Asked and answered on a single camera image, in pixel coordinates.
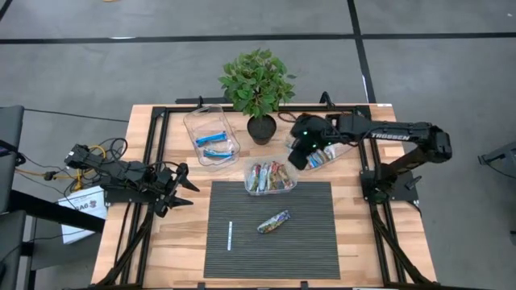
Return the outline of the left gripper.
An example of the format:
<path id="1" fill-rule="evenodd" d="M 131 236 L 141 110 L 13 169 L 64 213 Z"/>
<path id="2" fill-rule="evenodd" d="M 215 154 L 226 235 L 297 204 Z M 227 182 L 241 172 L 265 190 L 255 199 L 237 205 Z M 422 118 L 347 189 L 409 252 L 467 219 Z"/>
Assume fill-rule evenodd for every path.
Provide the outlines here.
<path id="1" fill-rule="evenodd" d="M 178 206 L 192 205 L 192 201 L 182 199 L 180 197 L 172 196 L 172 182 L 174 171 L 170 168 L 148 168 L 144 175 L 144 182 L 142 186 L 142 203 L 147 204 L 157 201 L 155 204 L 155 214 L 164 218 L 167 212 Z M 186 163 L 177 165 L 176 182 L 183 188 L 188 190 L 198 190 L 193 183 L 188 180 L 189 167 Z"/>

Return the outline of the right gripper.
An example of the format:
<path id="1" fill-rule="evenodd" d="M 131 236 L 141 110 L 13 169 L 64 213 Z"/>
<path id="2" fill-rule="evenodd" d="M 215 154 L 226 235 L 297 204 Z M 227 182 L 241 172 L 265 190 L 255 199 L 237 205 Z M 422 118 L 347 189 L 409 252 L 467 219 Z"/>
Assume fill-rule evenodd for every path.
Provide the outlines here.
<path id="1" fill-rule="evenodd" d="M 315 149 L 323 149 L 335 143 L 333 137 L 335 128 L 327 118 L 314 114 L 301 114 L 290 130 L 293 142 L 290 147 L 288 161 L 298 170 L 303 169 L 303 150 L 307 157 Z"/>

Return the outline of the blue red-tipped granola bar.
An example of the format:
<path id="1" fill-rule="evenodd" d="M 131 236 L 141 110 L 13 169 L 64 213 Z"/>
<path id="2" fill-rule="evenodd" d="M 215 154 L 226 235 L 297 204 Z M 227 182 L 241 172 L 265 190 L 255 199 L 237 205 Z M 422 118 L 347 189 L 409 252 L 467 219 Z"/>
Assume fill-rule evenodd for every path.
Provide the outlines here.
<path id="1" fill-rule="evenodd" d="M 269 165 L 267 163 L 264 163 L 261 165 L 259 185 L 258 185 L 259 192 L 264 192 L 267 187 L 268 168 L 269 168 Z"/>

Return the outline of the small frosted plastic bin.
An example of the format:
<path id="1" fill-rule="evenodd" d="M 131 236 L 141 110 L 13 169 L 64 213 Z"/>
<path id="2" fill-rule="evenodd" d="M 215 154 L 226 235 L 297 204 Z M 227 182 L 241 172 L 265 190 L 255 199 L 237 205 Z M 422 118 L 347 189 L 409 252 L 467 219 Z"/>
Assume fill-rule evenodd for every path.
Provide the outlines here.
<path id="1" fill-rule="evenodd" d="M 259 192 L 258 189 L 255 191 L 255 192 L 249 192 L 248 189 L 247 189 L 247 186 L 248 186 L 248 177 L 251 173 L 251 168 L 254 164 L 264 164 L 264 163 L 267 163 L 268 165 L 270 165 L 273 161 L 276 161 L 277 164 L 286 164 L 289 169 L 291 170 L 294 178 L 295 178 L 295 185 L 291 188 L 291 189 L 282 189 L 282 190 L 272 190 L 272 191 L 268 191 L 267 190 L 267 187 L 265 189 L 264 192 Z M 297 185 L 298 183 L 298 170 L 287 160 L 287 155 L 267 155 L 267 156 L 261 156 L 261 157 L 256 157 L 256 158 L 253 158 L 253 159 L 250 159 L 248 160 L 244 167 L 243 167 L 243 172 L 244 172 L 244 187 L 246 189 L 246 191 L 248 192 L 249 195 L 252 195 L 252 196 L 264 196 L 264 195 L 269 195 L 269 194 L 278 194 L 278 193 L 287 193 L 287 192 L 290 192 L 292 189 L 295 188 L 295 186 Z"/>

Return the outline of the wide clear plastic bin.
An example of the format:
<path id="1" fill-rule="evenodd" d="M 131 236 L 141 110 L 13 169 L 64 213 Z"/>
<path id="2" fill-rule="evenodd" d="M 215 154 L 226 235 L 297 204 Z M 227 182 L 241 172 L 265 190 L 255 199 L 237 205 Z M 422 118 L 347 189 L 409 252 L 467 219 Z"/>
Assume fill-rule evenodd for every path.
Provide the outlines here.
<path id="1" fill-rule="evenodd" d="M 336 131 L 336 128 L 335 128 L 334 137 L 339 137 L 339 134 Z M 289 144 L 289 153 L 290 153 L 292 151 L 292 148 L 290 147 L 290 145 L 293 142 L 293 137 L 290 135 L 289 139 L 290 139 L 290 144 Z M 334 159 L 328 159 L 328 161 L 323 165 L 329 164 L 333 160 L 339 158 L 342 155 L 345 155 L 350 150 L 355 148 L 354 146 L 352 146 L 350 144 L 343 144 L 343 143 L 339 143 L 338 141 L 335 141 L 334 145 L 335 145 L 336 157 Z M 301 149 L 301 150 L 303 150 L 303 169 L 302 170 L 314 169 L 314 168 L 308 167 L 308 163 L 307 163 L 307 159 L 306 159 L 306 149 Z"/>

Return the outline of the narrow clear plastic bin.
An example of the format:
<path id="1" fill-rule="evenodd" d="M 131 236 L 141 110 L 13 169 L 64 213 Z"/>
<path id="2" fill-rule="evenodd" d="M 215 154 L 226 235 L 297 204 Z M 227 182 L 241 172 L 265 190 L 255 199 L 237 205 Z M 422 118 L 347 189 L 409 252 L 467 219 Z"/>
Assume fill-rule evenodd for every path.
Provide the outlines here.
<path id="1" fill-rule="evenodd" d="M 198 156 L 198 161 L 202 166 L 218 170 L 219 168 L 229 166 L 238 161 L 240 144 L 220 105 L 203 106 L 202 108 L 188 113 L 183 118 L 183 122 Z M 195 143 L 197 138 L 214 135 L 222 131 L 227 133 L 227 141 L 208 143 L 203 147 L 198 147 Z M 216 151 L 233 151 L 234 155 L 226 159 L 206 158 L 203 156 L 203 150 L 205 148 Z"/>

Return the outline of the green potted plant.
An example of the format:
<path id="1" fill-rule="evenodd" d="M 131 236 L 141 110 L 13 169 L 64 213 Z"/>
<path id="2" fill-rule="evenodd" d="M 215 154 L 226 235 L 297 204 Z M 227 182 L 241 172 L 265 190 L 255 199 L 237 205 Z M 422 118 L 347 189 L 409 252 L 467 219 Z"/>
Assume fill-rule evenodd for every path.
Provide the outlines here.
<path id="1" fill-rule="evenodd" d="M 254 143 L 265 145 L 275 135 L 272 113 L 293 99 L 292 80 L 296 77 L 268 49 L 241 53 L 223 65 L 223 75 L 218 78 L 223 96 L 234 110 L 249 117 L 247 131 Z"/>

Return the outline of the dark ribbed placemat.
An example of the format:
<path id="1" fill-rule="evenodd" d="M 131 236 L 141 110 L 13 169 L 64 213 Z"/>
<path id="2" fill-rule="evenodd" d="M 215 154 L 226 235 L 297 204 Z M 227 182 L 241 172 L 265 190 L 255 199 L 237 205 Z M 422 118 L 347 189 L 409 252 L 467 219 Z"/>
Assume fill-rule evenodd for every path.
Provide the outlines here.
<path id="1" fill-rule="evenodd" d="M 284 210 L 289 211 L 288 221 L 267 234 L 257 231 Z M 231 251 L 227 251 L 229 221 L 233 222 Z M 300 182 L 287 193 L 251 196 L 241 182 L 213 182 L 204 276 L 339 279 L 330 183 Z"/>

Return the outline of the white printed paper sheet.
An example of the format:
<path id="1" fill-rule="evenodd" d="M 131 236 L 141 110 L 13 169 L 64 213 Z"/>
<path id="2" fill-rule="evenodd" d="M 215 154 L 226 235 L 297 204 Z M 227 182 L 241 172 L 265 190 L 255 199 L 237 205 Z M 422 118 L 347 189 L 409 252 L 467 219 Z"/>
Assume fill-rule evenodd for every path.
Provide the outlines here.
<path id="1" fill-rule="evenodd" d="M 70 209 L 77 209 L 82 213 L 93 215 L 103 220 L 107 216 L 107 207 L 104 202 L 105 191 L 100 186 L 82 189 L 62 197 L 58 204 Z M 71 244 L 92 235 L 91 230 L 84 230 L 73 226 L 62 225 L 62 239 L 64 244 Z"/>

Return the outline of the black floor beam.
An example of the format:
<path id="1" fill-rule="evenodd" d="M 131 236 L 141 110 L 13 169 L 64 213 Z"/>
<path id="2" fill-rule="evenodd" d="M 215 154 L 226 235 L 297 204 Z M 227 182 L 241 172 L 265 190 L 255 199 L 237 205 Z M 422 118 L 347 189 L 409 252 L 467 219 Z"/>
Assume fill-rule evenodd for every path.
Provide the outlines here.
<path id="1" fill-rule="evenodd" d="M 11 190 L 7 195 L 2 211 L 14 212 L 18 210 L 22 210 L 35 218 L 90 230 L 95 233 L 101 233 L 105 225 L 105 220 L 99 217 L 33 197 L 17 190 Z"/>

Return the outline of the grey metal stand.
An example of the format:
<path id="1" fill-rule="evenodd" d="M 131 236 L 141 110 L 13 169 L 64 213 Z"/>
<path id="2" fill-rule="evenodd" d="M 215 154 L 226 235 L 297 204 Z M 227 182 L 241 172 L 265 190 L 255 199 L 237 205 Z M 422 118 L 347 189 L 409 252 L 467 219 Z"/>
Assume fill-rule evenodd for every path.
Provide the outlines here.
<path id="1" fill-rule="evenodd" d="M 478 155 L 477 160 L 481 167 L 495 172 L 516 190 L 516 141 Z"/>

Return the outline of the black aluminium rig frame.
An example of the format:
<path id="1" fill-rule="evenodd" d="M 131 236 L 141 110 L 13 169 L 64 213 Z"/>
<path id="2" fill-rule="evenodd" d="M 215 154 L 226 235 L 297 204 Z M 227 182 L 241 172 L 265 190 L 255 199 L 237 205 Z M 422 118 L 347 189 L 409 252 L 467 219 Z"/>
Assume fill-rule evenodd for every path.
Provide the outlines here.
<path id="1" fill-rule="evenodd" d="M 136 247 L 115 284 L 133 290 L 319 290 L 392 288 L 423 290 L 436 285 L 429 251 L 418 254 L 398 237 L 402 223 L 401 201 L 377 208 L 359 186 L 363 172 L 373 170 L 384 157 L 403 154 L 397 140 L 383 143 L 363 140 L 347 156 L 336 159 L 305 180 L 328 181 L 332 186 L 335 228 L 339 250 L 337 280 L 215 279 L 203 275 L 212 180 L 240 180 L 241 163 L 210 172 L 195 158 L 183 117 L 194 104 L 135 105 L 127 127 L 129 160 L 154 162 L 169 157 L 189 165 L 189 178 L 197 192 L 181 191 L 191 206 L 179 207 L 151 222 L 150 233 Z M 397 249 L 390 244 L 397 241 Z"/>

